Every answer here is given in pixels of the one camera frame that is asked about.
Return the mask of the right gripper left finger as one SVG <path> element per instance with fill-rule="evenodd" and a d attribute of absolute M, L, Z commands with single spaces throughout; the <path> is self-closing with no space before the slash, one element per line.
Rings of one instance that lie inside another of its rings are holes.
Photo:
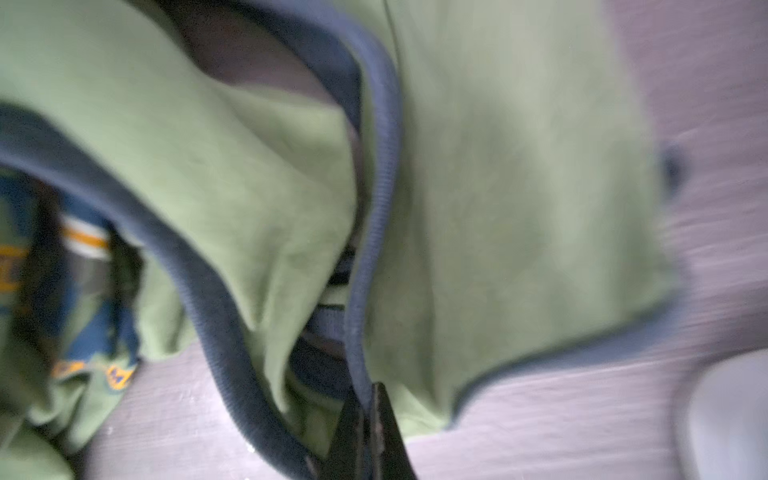
<path fill-rule="evenodd" d="M 367 418 L 353 388 L 348 390 L 319 479 L 363 480 L 368 478 Z"/>

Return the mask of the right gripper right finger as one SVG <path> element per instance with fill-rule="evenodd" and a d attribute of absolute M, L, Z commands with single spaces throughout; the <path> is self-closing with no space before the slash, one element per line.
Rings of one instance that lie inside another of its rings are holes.
<path fill-rule="evenodd" d="M 385 385 L 372 386 L 369 410 L 369 446 L 372 478 L 416 480 Z"/>

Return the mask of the green tank top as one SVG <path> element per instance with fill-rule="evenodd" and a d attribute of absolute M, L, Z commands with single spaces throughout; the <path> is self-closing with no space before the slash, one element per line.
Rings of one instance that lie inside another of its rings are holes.
<path fill-rule="evenodd" d="M 1 475 L 73 478 L 192 342 L 292 479 L 350 388 L 405 440 L 634 352 L 677 162 L 599 1 L 5 1 Z"/>

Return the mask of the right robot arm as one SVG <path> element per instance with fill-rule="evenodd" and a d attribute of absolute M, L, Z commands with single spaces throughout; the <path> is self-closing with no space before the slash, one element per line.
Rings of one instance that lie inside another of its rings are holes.
<path fill-rule="evenodd" d="M 677 449 L 688 479 L 764 479 L 767 476 L 767 352 L 721 360 L 687 387 L 674 417 Z M 345 400 L 317 479 L 413 479 L 388 393 L 381 383 L 362 405 Z"/>

